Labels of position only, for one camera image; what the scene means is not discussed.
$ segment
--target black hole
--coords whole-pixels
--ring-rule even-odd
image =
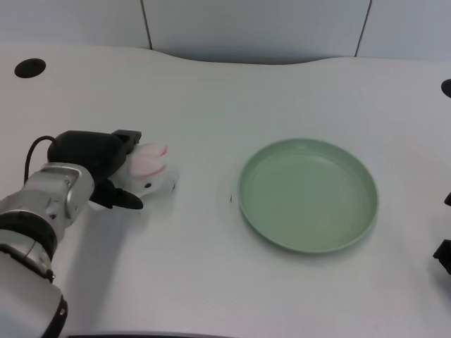
[[[451,98],[451,79],[443,81],[442,92],[444,95]]]
[[[41,60],[40,58],[29,58],[16,66],[14,74],[23,79],[29,79],[30,77],[41,74],[45,67],[46,64],[44,60]]]

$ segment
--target wall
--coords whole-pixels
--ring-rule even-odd
[[[451,61],[450,0],[373,0],[358,56]]]
[[[154,49],[203,61],[353,56],[369,0],[144,0]]]
[[[140,0],[0,0],[0,42],[149,48]]]
[[[0,43],[153,47],[238,63],[451,61],[450,14],[450,0],[1,0]]]

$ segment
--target table surface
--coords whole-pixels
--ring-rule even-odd
[[[65,332],[228,337],[442,337],[451,276],[451,63],[336,58],[299,65],[202,63],[116,47],[1,45],[0,193],[20,189],[32,141],[66,130],[142,131],[165,142],[175,191],[142,211],[86,208],[54,259]],[[20,79],[15,66],[47,69]],[[332,142],[373,174],[378,221],[353,247],[279,249],[240,215],[237,177],[261,147]],[[39,145],[32,170],[45,162]]]

